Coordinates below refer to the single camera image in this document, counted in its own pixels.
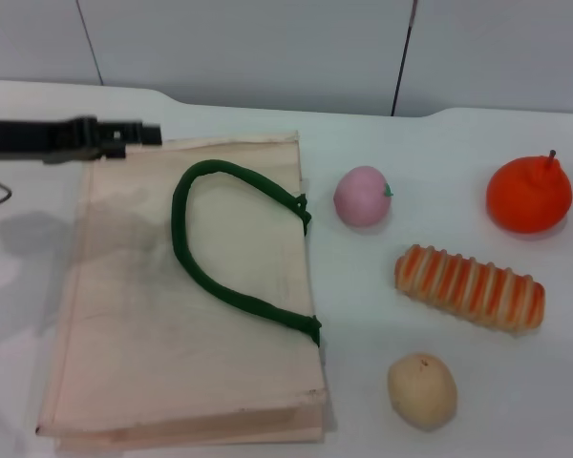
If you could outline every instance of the green handle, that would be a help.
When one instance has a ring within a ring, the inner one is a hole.
[[[308,224],[312,219],[312,216],[306,211],[306,205],[308,204],[306,195],[302,194],[295,198],[288,191],[263,175],[231,162],[217,159],[203,160],[202,162],[198,162],[193,165],[184,173],[172,198],[172,246],[174,248],[176,258],[191,278],[211,295],[228,303],[229,305],[233,305],[234,307],[243,310],[244,312],[257,315],[258,317],[262,317],[267,320],[272,320],[273,322],[303,332],[310,336],[315,344],[320,346],[321,324],[316,319],[315,315],[308,317],[306,315],[300,315],[288,310],[283,310],[282,308],[278,308],[268,302],[262,301],[261,299],[247,296],[246,294],[229,289],[208,277],[193,259],[193,255],[191,254],[191,250],[189,250],[189,244],[187,242],[185,224],[189,191],[191,190],[191,185],[196,178],[203,177],[204,175],[216,174],[218,172],[223,172],[224,174],[229,174],[233,177],[239,178],[281,203],[301,218],[304,223],[304,235],[308,232]]]

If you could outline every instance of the pink ball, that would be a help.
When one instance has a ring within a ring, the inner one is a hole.
[[[391,188],[373,167],[350,170],[337,184],[333,203],[342,221],[350,226],[371,226],[389,213]]]

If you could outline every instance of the beige bag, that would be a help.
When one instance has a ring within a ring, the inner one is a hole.
[[[182,174],[219,158],[301,193],[296,134],[167,142],[88,166],[38,434],[68,449],[322,437],[319,351],[194,283],[172,251]],[[311,315],[302,221],[238,179],[196,179],[187,233],[227,287]]]

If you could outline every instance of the toy bread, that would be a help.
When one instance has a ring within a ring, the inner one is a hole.
[[[396,288],[413,299],[502,331],[535,329],[545,291],[530,275],[413,245],[394,267]]]

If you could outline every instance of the orange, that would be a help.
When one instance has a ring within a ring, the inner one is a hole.
[[[565,217],[573,193],[555,154],[552,150],[550,156],[521,157],[495,172],[486,189],[486,205],[497,224],[532,234]]]

